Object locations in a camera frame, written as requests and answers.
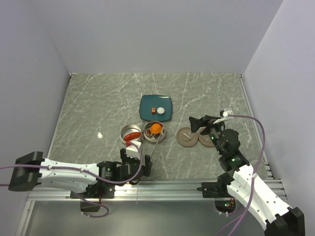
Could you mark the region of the metal food tongs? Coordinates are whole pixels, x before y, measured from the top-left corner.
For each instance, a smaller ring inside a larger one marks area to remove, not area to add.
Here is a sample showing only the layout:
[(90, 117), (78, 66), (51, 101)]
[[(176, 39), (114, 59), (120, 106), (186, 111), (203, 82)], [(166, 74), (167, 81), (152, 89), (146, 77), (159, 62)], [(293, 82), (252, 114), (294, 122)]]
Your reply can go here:
[[(154, 126), (154, 130), (159, 131), (159, 133), (153, 133), (151, 131), (152, 126)], [(148, 151), (148, 155), (153, 157), (157, 145), (165, 139), (166, 130), (163, 124), (159, 121), (150, 121), (147, 123), (143, 121), (141, 125), (141, 131), (143, 142), (152, 145), (152, 148)]]

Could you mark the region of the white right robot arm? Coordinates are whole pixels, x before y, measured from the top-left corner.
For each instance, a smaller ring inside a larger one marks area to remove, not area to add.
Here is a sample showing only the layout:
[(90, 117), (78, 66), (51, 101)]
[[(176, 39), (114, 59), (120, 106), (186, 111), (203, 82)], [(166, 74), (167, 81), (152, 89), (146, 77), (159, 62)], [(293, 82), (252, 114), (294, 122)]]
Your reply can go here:
[(239, 150), (239, 133), (226, 129), (225, 122), (235, 117), (232, 111), (221, 112), (219, 117), (189, 118), (193, 133), (203, 128), (201, 134), (209, 136), (224, 174), (218, 177), (215, 193), (231, 196), (244, 207), (243, 213), (232, 221), (233, 235), (247, 212), (260, 223), (266, 236), (304, 236), (305, 217), (300, 208), (292, 208), (276, 195), (257, 174), (257, 166)]

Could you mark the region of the red sausage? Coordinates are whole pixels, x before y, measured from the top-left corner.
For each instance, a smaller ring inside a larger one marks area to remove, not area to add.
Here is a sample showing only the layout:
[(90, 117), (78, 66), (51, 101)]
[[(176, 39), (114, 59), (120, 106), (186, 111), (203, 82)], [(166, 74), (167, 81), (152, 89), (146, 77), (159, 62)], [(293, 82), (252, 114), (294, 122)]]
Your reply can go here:
[(132, 132), (124, 136), (124, 141), (127, 142), (133, 139), (137, 139), (139, 137), (141, 137), (141, 132)]

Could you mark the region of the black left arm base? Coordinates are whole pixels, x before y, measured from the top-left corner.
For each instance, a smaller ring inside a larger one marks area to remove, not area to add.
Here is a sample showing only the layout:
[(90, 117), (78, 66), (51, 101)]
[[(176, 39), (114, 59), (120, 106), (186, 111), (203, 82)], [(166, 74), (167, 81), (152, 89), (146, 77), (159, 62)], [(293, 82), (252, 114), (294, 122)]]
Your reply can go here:
[(79, 182), (72, 182), (70, 184), (70, 195), (74, 197), (74, 193), (81, 195), (84, 198), (91, 199), (112, 199), (114, 197), (114, 185), (105, 182), (97, 182), (96, 184), (85, 184)]

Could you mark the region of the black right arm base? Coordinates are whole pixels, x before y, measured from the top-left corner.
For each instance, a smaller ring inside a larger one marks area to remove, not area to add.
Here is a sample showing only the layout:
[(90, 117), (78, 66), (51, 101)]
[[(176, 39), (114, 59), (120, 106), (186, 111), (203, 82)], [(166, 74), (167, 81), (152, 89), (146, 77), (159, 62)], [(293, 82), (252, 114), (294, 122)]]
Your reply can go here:
[(202, 192), (203, 198), (230, 198), (231, 195), (227, 192), (227, 185), (217, 182), (202, 182), (201, 187), (197, 191)]

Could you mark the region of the orange half fruit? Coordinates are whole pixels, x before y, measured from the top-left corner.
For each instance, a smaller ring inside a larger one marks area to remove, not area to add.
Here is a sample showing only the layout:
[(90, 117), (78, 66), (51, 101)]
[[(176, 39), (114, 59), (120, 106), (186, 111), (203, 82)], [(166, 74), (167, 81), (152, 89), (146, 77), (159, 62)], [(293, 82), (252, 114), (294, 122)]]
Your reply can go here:
[(153, 134), (159, 134), (159, 133), (161, 133), (162, 129), (163, 129), (163, 126), (162, 126), (161, 124), (159, 124), (159, 123), (154, 123), (154, 124), (151, 126), (151, 128), (150, 128), (150, 130), (151, 130), (151, 132), (152, 132)]

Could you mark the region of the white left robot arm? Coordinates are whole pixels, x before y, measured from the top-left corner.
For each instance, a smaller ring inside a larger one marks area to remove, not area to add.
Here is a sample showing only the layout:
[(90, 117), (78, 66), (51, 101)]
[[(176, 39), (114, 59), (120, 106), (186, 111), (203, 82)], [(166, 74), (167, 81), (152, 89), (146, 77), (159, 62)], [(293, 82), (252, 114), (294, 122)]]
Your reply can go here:
[(14, 192), (32, 191), (36, 186), (62, 189), (87, 198), (102, 195), (112, 198), (116, 186), (136, 185), (141, 177), (151, 174), (149, 155), (139, 156), (135, 147), (120, 150), (120, 161), (73, 164), (43, 158), (34, 151), (15, 161), (8, 189)]

